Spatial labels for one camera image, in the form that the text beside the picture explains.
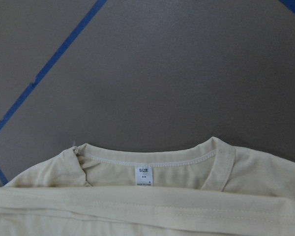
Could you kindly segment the cream long-sleeve printed shirt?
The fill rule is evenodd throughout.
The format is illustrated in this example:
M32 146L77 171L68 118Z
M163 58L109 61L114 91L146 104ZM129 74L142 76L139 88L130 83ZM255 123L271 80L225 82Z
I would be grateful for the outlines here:
M167 152L83 144L0 187L0 236L295 236L295 163L216 137Z

